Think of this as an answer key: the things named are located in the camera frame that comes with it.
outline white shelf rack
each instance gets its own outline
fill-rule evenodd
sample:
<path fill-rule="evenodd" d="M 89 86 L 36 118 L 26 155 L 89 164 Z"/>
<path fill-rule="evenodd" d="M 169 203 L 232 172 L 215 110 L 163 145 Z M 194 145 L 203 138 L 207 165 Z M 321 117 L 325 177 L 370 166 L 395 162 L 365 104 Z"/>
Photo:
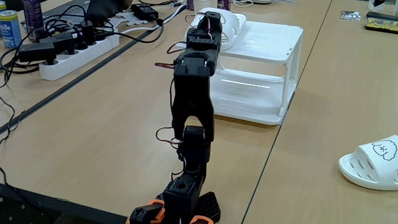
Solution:
<path fill-rule="evenodd" d="M 246 21 L 234 45 L 220 55 L 277 63 L 283 77 L 230 70 L 221 62 L 211 78 L 215 113 L 261 124 L 280 124 L 296 90 L 303 29 Z"/>

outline wooden table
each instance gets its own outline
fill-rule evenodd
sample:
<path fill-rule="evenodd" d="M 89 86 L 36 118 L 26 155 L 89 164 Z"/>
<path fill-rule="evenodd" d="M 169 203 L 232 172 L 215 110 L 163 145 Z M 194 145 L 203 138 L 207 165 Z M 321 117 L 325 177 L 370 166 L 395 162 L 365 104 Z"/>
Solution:
<path fill-rule="evenodd" d="M 51 0 L 45 1 L 42 3 L 42 10 L 48 11 L 55 7 L 58 7 L 70 0 Z M 167 16 L 174 13 L 175 9 L 170 8 L 162 8 L 159 11 L 159 17 L 166 18 Z M 19 21 L 24 21 L 24 13 L 23 11 L 18 12 Z M 152 27 L 155 26 L 154 23 L 149 23 L 148 26 Z M 126 27 L 124 25 L 120 26 L 121 30 L 129 29 L 130 27 Z M 138 37 L 143 34 L 144 30 L 134 31 L 129 33 L 129 35 L 133 37 Z M 25 31 L 22 30 L 21 27 L 21 34 L 22 38 L 26 35 Z M 43 100 L 45 97 L 51 95 L 61 87 L 65 86 L 67 83 L 70 83 L 72 80 L 79 77 L 84 72 L 88 71 L 89 69 L 93 68 L 95 65 L 99 64 L 102 60 L 108 58 L 113 53 L 120 50 L 122 47 L 130 43 L 131 40 L 121 37 L 120 39 L 120 46 L 110 50 L 109 52 L 105 53 L 104 55 L 98 57 L 97 59 L 87 63 L 86 65 L 76 69 L 75 71 L 65 75 L 64 77 L 55 80 L 53 82 L 43 80 L 40 78 L 39 72 L 34 72 L 25 75 L 18 75 L 13 74 L 8 85 L 4 88 L 0 89 L 0 96 L 3 97 L 8 103 L 10 103 L 16 110 L 16 116 L 19 115 L 22 111 L 27 110 L 34 105 L 36 105 L 39 101 Z M 3 42 L 0 43 L 0 54 L 3 54 L 6 50 L 4 47 Z M 7 57 L 4 60 L 4 63 L 8 62 L 11 57 Z M 6 124 L 11 117 L 11 110 L 9 107 L 0 104 L 0 126 Z"/>
<path fill-rule="evenodd" d="M 398 36 L 345 21 L 333 0 L 244 223 L 397 223 L 398 192 L 346 180 L 338 159 L 397 134 Z"/>
<path fill-rule="evenodd" d="M 280 18 L 280 23 L 303 27 L 303 68 L 328 5 L 329 1 L 303 0 L 239 10 L 252 21 Z M 274 12 L 260 10 L 269 8 Z M 273 16 L 277 10 L 284 15 Z M 302 19 L 313 12 L 313 19 Z M 182 163 L 168 144 L 154 137 L 158 128 L 171 122 L 172 78 L 172 70 L 154 67 L 154 62 L 171 62 L 177 56 L 165 52 L 183 38 L 188 13 L 172 20 L 158 42 L 136 45 L 24 120 L 0 148 L 0 165 L 9 182 L 121 215 L 129 215 L 163 191 L 169 172 L 181 169 Z M 225 64 L 262 70 L 244 60 L 225 60 Z M 221 223 L 236 223 L 244 216 L 279 127 L 221 117 L 215 125 L 202 192 L 216 193 Z M 168 132 L 162 135 L 171 137 Z"/>

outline power strip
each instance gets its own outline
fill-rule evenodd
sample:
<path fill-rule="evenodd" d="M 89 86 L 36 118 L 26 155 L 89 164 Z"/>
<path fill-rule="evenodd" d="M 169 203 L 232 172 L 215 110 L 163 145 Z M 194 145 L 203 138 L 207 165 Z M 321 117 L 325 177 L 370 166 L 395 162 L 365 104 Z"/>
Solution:
<path fill-rule="evenodd" d="M 119 38 L 118 35 L 112 35 L 85 50 L 75 50 L 77 53 L 74 55 L 57 55 L 55 65 L 39 65 L 40 76 L 44 80 L 55 81 L 119 46 Z"/>

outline power adapter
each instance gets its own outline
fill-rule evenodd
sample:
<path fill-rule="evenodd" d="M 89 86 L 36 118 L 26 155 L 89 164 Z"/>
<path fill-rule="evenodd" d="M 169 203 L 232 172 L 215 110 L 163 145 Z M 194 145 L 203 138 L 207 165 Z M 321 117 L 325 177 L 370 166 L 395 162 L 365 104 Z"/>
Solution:
<path fill-rule="evenodd" d="M 19 49 L 19 61 L 21 62 L 34 62 L 46 60 L 44 64 L 54 65 L 57 55 L 53 43 L 36 43 L 22 45 Z"/>
<path fill-rule="evenodd" d="M 80 23 L 81 33 L 83 35 L 83 40 L 88 45 L 95 44 L 95 30 L 93 23 L 91 21 L 83 21 Z"/>
<path fill-rule="evenodd" d="M 56 54 L 63 53 L 64 51 L 68 51 L 69 55 L 73 55 L 75 53 L 75 39 L 69 32 L 40 39 L 40 43 L 53 43 Z"/>
<path fill-rule="evenodd" d="M 131 11 L 140 20 L 155 21 L 159 18 L 159 13 L 147 4 L 133 4 Z"/>

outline screw hole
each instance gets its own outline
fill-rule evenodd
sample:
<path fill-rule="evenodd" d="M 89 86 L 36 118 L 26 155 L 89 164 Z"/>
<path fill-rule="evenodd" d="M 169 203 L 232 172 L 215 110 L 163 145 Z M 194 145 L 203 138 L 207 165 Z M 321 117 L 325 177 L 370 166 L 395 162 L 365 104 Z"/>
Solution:
<path fill-rule="evenodd" d="M 187 187 L 187 185 L 185 183 L 179 183 L 177 184 L 177 188 L 178 189 L 185 189 Z"/>

